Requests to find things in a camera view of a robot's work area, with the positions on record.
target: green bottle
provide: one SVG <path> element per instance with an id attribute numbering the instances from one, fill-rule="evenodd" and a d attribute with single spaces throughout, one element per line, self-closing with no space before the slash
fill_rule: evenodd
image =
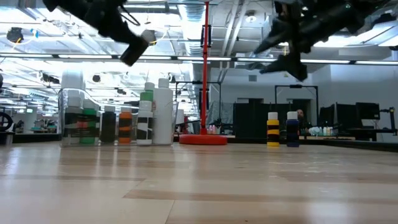
<path id="1" fill-rule="evenodd" d="M 96 117 L 95 103 L 91 100 L 84 100 L 83 114 L 81 116 L 80 143 L 94 144 L 96 136 Z"/>
<path id="2" fill-rule="evenodd" d="M 139 101 L 151 101 L 152 102 L 152 110 L 155 110 L 155 102 L 154 102 L 154 90 L 155 84 L 151 82 L 145 83 L 145 91 L 139 95 Z"/>

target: white cap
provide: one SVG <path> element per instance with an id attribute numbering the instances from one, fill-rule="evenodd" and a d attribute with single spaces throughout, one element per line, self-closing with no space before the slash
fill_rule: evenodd
<path id="1" fill-rule="evenodd" d="M 159 79 L 159 88 L 169 88 L 169 79 L 160 78 Z"/>
<path id="2" fill-rule="evenodd" d="M 74 107 L 81 107 L 81 98 L 78 96 L 69 96 L 67 105 Z"/>
<path id="3" fill-rule="evenodd" d="M 145 90 L 155 90 L 155 84 L 151 82 L 146 82 L 145 83 Z"/>
<path id="4" fill-rule="evenodd" d="M 298 119 L 297 111 L 287 112 L 287 119 Z"/>
<path id="5" fill-rule="evenodd" d="M 123 107 L 120 109 L 122 113 L 131 113 L 132 109 L 128 107 Z"/>
<path id="6" fill-rule="evenodd" d="M 85 99 L 83 102 L 84 109 L 95 109 L 95 103 L 89 99 Z"/>
<path id="7" fill-rule="evenodd" d="M 278 120 L 278 112 L 269 112 L 268 113 L 268 120 Z"/>
<path id="8" fill-rule="evenodd" d="M 115 112 L 115 107 L 114 106 L 105 106 L 104 107 L 105 112 Z"/>
<path id="9" fill-rule="evenodd" d="M 151 111 L 152 110 L 152 102 L 151 101 L 140 101 L 139 102 L 139 110 Z"/>

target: striped cylinder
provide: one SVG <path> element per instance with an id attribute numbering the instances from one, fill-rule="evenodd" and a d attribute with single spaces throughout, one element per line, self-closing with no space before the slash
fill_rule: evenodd
<path id="1" fill-rule="evenodd" d="M 268 113 L 267 121 L 267 146 L 278 147 L 279 146 L 279 121 L 278 113 Z"/>

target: red base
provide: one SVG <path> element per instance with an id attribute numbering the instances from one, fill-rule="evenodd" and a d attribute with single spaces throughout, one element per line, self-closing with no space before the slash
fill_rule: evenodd
<path id="1" fill-rule="evenodd" d="M 210 134 L 180 135 L 180 144 L 223 146 L 228 142 L 227 137 Z"/>

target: white bottle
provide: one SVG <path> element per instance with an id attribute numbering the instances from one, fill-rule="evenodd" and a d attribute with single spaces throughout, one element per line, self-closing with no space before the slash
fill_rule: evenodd
<path id="1" fill-rule="evenodd" d="M 151 101 L 140 101 L 137 117 L 137 145 L 148 146 L 152 144 L 152 125 L 154 114 L 151 112 Z"/>
<path id="2" fill-rule="evenodd" d="M 83 114 L 81 98 L 79 96 L 69 96 L 67 107 L 65 108 L 64 129 L 62 143 L 64 146 L 79 144 L 80 129 L 78 120 Z"/>
<path id="3" fill-rule="evenodd" d="M 173 91 L 169 80 L 159 79 L 159 87 L 154 91 L 154 137 L 153 143 L 170 145 L 173 143 Z"/>

